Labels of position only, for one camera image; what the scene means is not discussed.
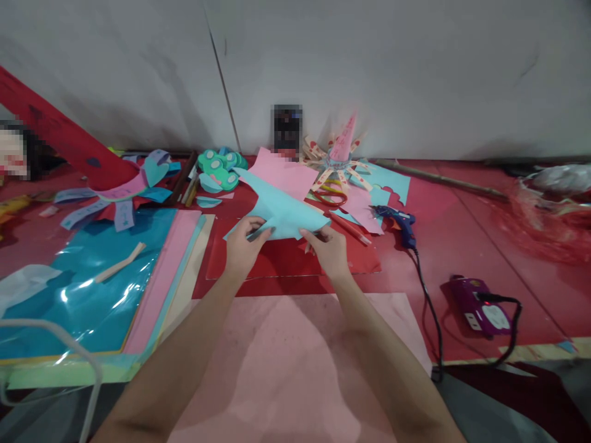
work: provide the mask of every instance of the blue paper sheet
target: blue paper sheet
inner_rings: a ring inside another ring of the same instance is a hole
[[[400,196],[400,202],[403,205],[406,205],[406,199],[408,198],[408,187],[411,184],[410,177],[380,167],[378,165],[374,165],[373,163],[369,163],[368,161],[362,160],[361,162],[371,166],[371,174],[364,167],[358,166],[355,168],[355,171],[360,176],[362,176],[372,186],[378,185],[381,188],[385,186],[389,187],[390,189],[392,189],[392,191],[394,191],[396,194]],[[355,177],[351,177],[351,182],[357,186],[362,187],[359,180],[357,180]]]
[[[123,346],[176,209],[140,209],[135,226],[116,233],[110,221],[78,231],[51,264],[62,274],[29,300],[7,309],[5,318],[55,322],[90,352]],[[147,246],[128,266],[103,283],[96,275],[127,258],[139,242]],[[0,359],[61,356],[67,349],[53,335],[35,328],[1,328]]]
[[[260,227],[260,230],[275,228],[269,240],[285,238],[299,240],[302,238],[300,228],[315,232],[324,225],[330,224],[331,221],[324,215],[269,185],[250,171],[241,168],[234,168],[234,171],[243,177],[246,183],[259,195],[257,204],[247,216],[262,217],[267,221]]]

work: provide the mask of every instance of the wooden stick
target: wooden stick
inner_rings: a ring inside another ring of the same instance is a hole
[[[135,249],[133,250],[133,252],[129,255],[129,257],[127,257],[125,260],[121,260],[119,263],[116,263],[113,266],[111,266],[110,268],[108,268],[107,270],[101,272],[99,275],[94,277],[94,282],[101,283],[101,282],[107,280],[112,275],[115,275],[116,273],[121,271],[123,268],[125,268],[127,265],[129,265],[132,261],[134,261],[135,258],[138,255],[140,255],[140,252],[143,251],[145,247],[146,247],[145,243],[138,243],[137,246],[135,247]]]
[[[441,185],[453,186],[455,188],[462,189],[464,191],[482,194],[485,196],[500,199],[504,202],[509,202],[509,198],[500,191],[493,188],[484,188],[482,186],[473,185],[472,183],[462,182],[455,180],[454,178],[444,177],[442,175],[431,174],[418,169],[409,168],[396,163],[393,160],[377,159],[374,161],[378,166],[383,166],[387,169],[391,169],[402,174],[412,175],[413,177],[423,178],[430,182],[439,183]]]

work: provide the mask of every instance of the light blue paper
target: light blue paper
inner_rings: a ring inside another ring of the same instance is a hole
[[[204,172],[199,174],[199,183],[201,184],[201,187],[210,194],[217,194],[222,191],[222,187]]]
[[[389,169],[374,165],[368,161],[361,161],[371,166],[371,174],[364,167],[356,167],[355,171],[362,176],[372,186],[379,185],[380,187],[389,187],[396,194],[400,196],[400,202],[406,205],[406,199],[408,198],[408,187],[411,184],[411,178],[405,175],[399,174],[398,172],[391,171]],[[351,176],[351,182],[357,186],[363,187],[359,180]]]
[[[361,225],[360,222],[358,222],[357,220],[355,220],[355,218],[351,215],[351,214],[345,214],[344,212],[342,212],[340,209],[331,211],[333,214],[338,215],[340,218],[344,218],[345,220],[350,221],[351,223],[354,223],[356,225]]]
[[[286,238],[299,240],[302,238],[299,231],[301,228],[315,232],[324,225],[330,224],[331,221],[324,215],[278,188],[269,185],[265,180],[246,169],[234,168],[234,171],[240,177],[243,177],[246,183],[259,195],[259,200],[254,209],[246,216],[261,217],[267,221],[259,230],[264,231],[265,229],[275,228],[269,240]]]
[[[148,188],[140,194],[140,197],[163,203],[171,195],[172,191],[165,188]]]
[[[197,196],[197,205],[202,208],[211,208],[218,206],[222,201],[211,197]]]

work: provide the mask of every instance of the glue gun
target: glue gun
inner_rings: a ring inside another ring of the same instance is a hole
[[[392,219],[402,231],[402,246],[407,249],[416,249],[417,239],[414,237],[411,225],[416,221],[414,215],[406,214],[389,206],[371,206],[376,215]]]

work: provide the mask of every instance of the pink paper sheet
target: pink paper sheet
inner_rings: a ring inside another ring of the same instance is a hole
[[[259,150],[256,162],[248,171],[300,201],[306,198],[318,176],[318,171],[289,161],[266,148]]]
[[[432,365],[406,295],[368,297],[428,381]],[[336,296],[234,300],[201,386],[169,439],[201,441],[396,441],[361,373]]]
[[[351,186],[347,197],[347,202],[340,208],[351,214],[370,233],[382,235],[384,233],[382,224],[374,218],[373,211],[369,207],[371,205],[369,192],[363,188]]]
[[[177,212],[135,315],[134,324],[123,347],[123,354],[141,354],[145,350],[187,248],[187,241],[191,238],[200,216],[201,211],[197,210]]]

